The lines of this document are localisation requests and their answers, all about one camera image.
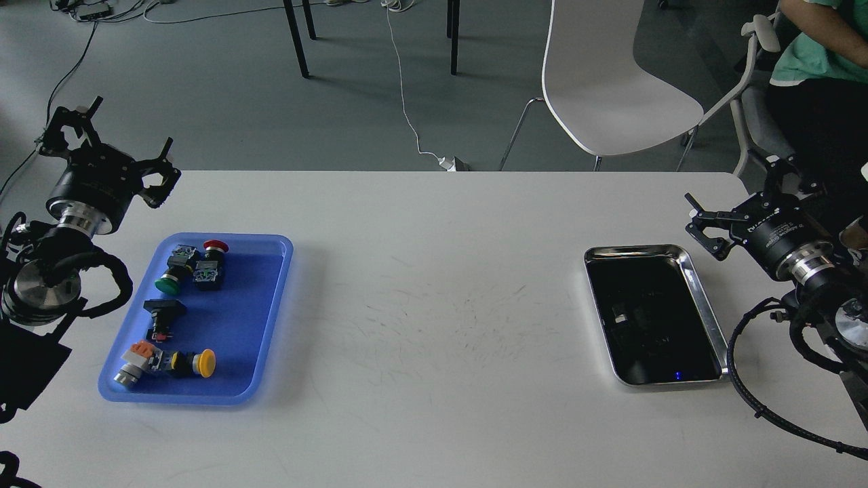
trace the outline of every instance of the white chair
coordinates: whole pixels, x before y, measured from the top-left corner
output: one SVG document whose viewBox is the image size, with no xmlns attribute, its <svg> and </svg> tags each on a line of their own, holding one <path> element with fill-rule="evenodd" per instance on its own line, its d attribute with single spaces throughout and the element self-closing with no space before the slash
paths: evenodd
<svg viewBox="0 0 868 488">
<path fill-rule="evenodd" d="M 570 138 L 603 157 L 651 148 L 695 127 L 702 107 L 640 68 L 633 42 L 644 0 L 552 0 L 542 64 L 543 99 Z"/>
</svg>

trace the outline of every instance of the power adapter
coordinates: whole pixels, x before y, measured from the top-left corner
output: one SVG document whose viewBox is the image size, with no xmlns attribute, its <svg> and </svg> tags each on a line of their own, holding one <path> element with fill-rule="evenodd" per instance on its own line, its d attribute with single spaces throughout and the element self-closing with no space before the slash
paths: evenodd
<svg viewBox="0 0 868 488">
<path fill-rule="evenodd" d="M 111 15 L 111 5 L 97 3 L 94 5 L 80 5 L 76 7 L 76 16 L 85 21 L 99 20 Z"/>
<path fill-rule="evenodd" d="M 440 168 L 446 171 L 470 171 L 470 165 L 458 159 L 458 156 L 440 157 L 437 162 L 440 163 Z"/>
</svg>

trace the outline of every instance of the gray floor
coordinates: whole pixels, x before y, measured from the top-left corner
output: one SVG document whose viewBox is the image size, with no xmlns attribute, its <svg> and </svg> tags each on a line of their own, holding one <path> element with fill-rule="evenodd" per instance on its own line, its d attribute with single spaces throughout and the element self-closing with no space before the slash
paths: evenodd
<svg viewBox="0 0 868 488">
<path fill-rule="evenodd" d="M 657 10 L 648 1 L 635 41 L 637 62 L 708 109 L 737 80 L 732 66 L 746 48 L 741 24 L 768 4 L 671 0 L 669 10 Z M 177 0 L 149 17 L 175 20 L 274 5 L 279 2 Z M 542 94 L 549 1 L 465 0 L 458 76 L 449 74 L 445 11 L 444 0 L 417 0 L 410 10 L 391 14 L 407 111 L 423 151 L 457 155 L 476 171 L 495 170 L 523 105 Z M 404 120 L 397 60 L 379 1 L 315 5 L 313 17 L 320 39 L 303 39 L 309 80 L 299 75 L 282 10 L 174 25 L 142 19 L 101 24 L 55 106 L 74 108 L 103 96 L 94 124 L 105 142 L 146 159 L 172 136 L 181 169 L 439 170 L 433 157 L 417 154 Z M 47 1 L 0 1 L 0 179 L 33 149 L 49 93 L 81 55 L 89 32 L 89 24 L 50 11 Z M 607 158 L 603 169 L 671 171 L 680 153 L 671 141 Z M 737 157 L 732 120 L 722 111 L 703 129 L 685 170 L 729 172 Z M 62 163 L 33 164 L 51 161 Z M 505 170 L 592 167 L 593 156 L 537 105 Z M 759 178 L 754 168 L 744 176 L 749 189 Z"/>
</svg>

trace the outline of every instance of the gray chair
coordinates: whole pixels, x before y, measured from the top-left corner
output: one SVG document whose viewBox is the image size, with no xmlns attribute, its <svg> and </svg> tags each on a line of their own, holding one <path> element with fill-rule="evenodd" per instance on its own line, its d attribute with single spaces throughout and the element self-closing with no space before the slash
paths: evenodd
<svg viewBox="0 0 868 488">
<path fill-rule="evenodd" d="M 745 70 L 738 84 L 706 112 L 699 125 L 688 133 L 686 147 L 676 171 L 687 158 L 702 125 L 720 109 L 729 105 L 739 140 L 740 157 L 733 170 L 741 176 L 748 162 L 765 167 L 769 158 L 778 158 L 795 164 L 796 154 L 790 143 L 781 134 L 778 124 L 766 109 L 766 90 L 772 69 L 785 47 L 799 31 L 780 12 L 769 17 L 756 15 L 741 28 L 741 35 L 748 37 Z M 806 181 L 808 187 L 816 188 L 814 181 Z"/>
</svg>

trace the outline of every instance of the black cable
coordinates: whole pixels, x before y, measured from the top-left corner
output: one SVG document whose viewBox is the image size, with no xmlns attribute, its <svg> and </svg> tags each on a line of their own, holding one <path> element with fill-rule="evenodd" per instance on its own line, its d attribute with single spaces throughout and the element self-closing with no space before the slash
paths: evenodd
<svg viewBox="0 0 868 488">
<path fill-rule="evenodd" d="M 84 51 L 82 51 L 82 55 L 81 55 L 81 57 L 78 58 L 76 65 L 73 66 L 72 69 L 70 69 L 66 75 L 63 75 L 63 78 L 61 78 L 60 81 L 57 82 L 57 85 L 55 85 L 54 89 L 51 90 L 51 95 L 49 96 L 49 104 L 48 104 L 48 107 L 45 109 L 45 125 L 46 126 L 48 126 L 49 120 L 51 120 L 51 103 L 54 101 L 54 97 L 57 94 L 57 90 L 60 88 L 60 86 L 63 84 L 63 82 L 65 82 L 67 80 L 67 78 L 72 76 L 72 74 L 76 72 L 76 69 L 78 69 L 78 67 L 82 65 L 82 61 L 84 61 L 84 57 L 88 54 L 88 49 L 90 49 L 90 43 L 91 43 L 91 41 L 94 40 L 94 34 L 96 33 L 96 26 L 97 25 L 99 25 L 99 23 L 94 22 L 94 27 L 93 27 L 93 29 L 90 30 L 90 37 L 88 37 L 88 43 L 84 45 Z"/>
<path fill-rule="evenodd" d="M 771 303 L 777 303 L 777 306 L 770 306 Z M 741 396 L 743 400 L 755 411 L 753 415 L 755 418 L 762 417 L 765 420 L 768 420 L 773 425 L 777 426 L 780 429 L 783 429 L 787 432 L 790 432 L 793 435 L 799 436 L 803 439 L 810 440 L 817 444 L 825 445 L 826 447 L 831 447 L 836 452 L 850 454 L 856 458 L 868 460 L 868 449 L 864 447 L 856 447 L 855 445 L 844 444 L 843 442 L 837 442 L 830 439 L 826 439 L 822 436 L 819 436 L 813 432 L 807 431 L 798 425 L 790 422 L 783 417 L 780 417 L 777 413 L 770 410 L 767 406 L 763 405 L 756 397 L 754 397 L 750 391 L 745 386 L 744 382 L 741 381 L 741 377 L 739 376 L 738 371 L 735 368 L 735 341 L 738 339 L 739 335 L 745 330 L 747 324 L 750 323 L 751 320 L 755 319 L 760 313 L 769 310 L 780 310 L 784 309 L 788 313 L 793 313 L 794 311 L 790 307 L 786 307 L 780 303 L 779 300 L 774 298 L 768 298 L 761 301 L 756 307 L 751 309 L 750 312 L 745 313 L 742 317 L 741 321 L 738 325 L 735 326 L 733 330 L 733 336 L 729 340 L 729 344 L 727 345 L 727 364 L 729 365 L 729 379 L 733 383 L 733 387 L 735 391 Z"/>
<path fill-rule="evenodd" d="M 91 43 L 91 41 L 94 40 L 94 33 L 95 32 L 96 32 L 96 23 L 94 23 L 93 29 L 90 30 L 90 37 L 88 37 L 88 43 L 85 44 L 84 51 L 82 52 L 81 57 L 78 58 L 76 65 L 73 66 L 72 69 L 70 69 L 66 75 L 63 75 L 63 78 L 61 78 L 60 81 L 57 82 L 57 85 L 55 85 L 54 89 L 51 90 L 51 95 L 49 96 L 49 102 L 45 108 L 45 126 L 46 127 L 48 127 L 49 120 L 51 120 L 51 103 L 54 101 L 54 97 L 57 94 L 57 90 L 60 88 L 61 84 L 63 84 L 64 81 L 66 81 L 70 76 L 72 76 L 72 74 L 76 72 L 76 69 L 78 69 L 78 67 L 82 65 L 82 61 L 84 61 L 84 56 L 88 54 L 88 49 L 90 48 L 90 43 Z M 32 151 L 30 151 L 30 154 L 28 154 L 27 157 L 24 158 L 24 161 L 22 161 L 21 164 L 19 164 L 15 168 L 15 170 L 12 171 L 12 173 L 9 175 L 9 177 L 6 178 L 6 181 L 3 182 L 3 186 L 0 187 L 0 195 L 3 195 L 3 192 L 6 190 L 6 186 L 9 185 L 9 182 L 12 180 L 12 177 L 15 176 L 15 173 L 17 173 L 19 170 L 21 170 L 21 168 L 23 168 L 24 165 L 27 164 L 27 161 L 29 161 L 30 158 L 33 157 L 33 155 L 35 153 L 36 153 L 36 149 L 33 149 Z"/>
<path fill-rule="evenodd" d="M 88 317 L 89 319 L 101 317 L 106 313 L 123 307 L 133 296 L 133 281 L 129 277 L 127 267 L 123 264 L 123 261 L 114 255 L 106 253 L 99 247 L 94 247 L 94 251 L 92 252 L 73 254 L 68 258 L 63 258 L 45 274 L 45 284 L 51 287 L 56 283 L 60 283 L 75 270 L 84 271 L 100 266 L 106 267 L 111 272 L 112 278 L 115 279 L 115 284 L 118 287 L 118 295 L 101 305 L 82 310 L 78 315 Z"/>
<path fill-rule="evenodd" d="M 6 247 L 9 246 L 9 239 L 12 236 L 12 230 L 27 221 L 27 215 L 24 212 L 15 212 L 9 220 L 6 229 L 3 231 L 3 239 L 0 241 L 0 255 L 5 256 Z"/>
<path fill-rule="evenodd" d="M 15 168 L 15 170 L 12 171 L 12 173 L 9 175 L 9 177 L 6 178 L 6 181 L 3 182 L 3 186 L 0 187 L 0 196 L 3 195 L 3 192 L 4 192 L 4 191 L 6 191 L 6 185 L 8 185 L 9 182 L 12 180 L 12 176 L 15 176 L 15 173 L 17 173 L 18 170 L 20 170 L 21 168 L 23 168 L 24 165 L 27 164 L 27 161 L 30 161 L 30 158 L 33 157 L 34 154 L 36 154 L 36 149 L 33 149 L 32 151 L 30 151 L 30 154 L 28 154 L 27 157 L 24 158 L 24 161 L 22 161 L 21 164 L 19 164 L 19 165 Z"/>
</svg>

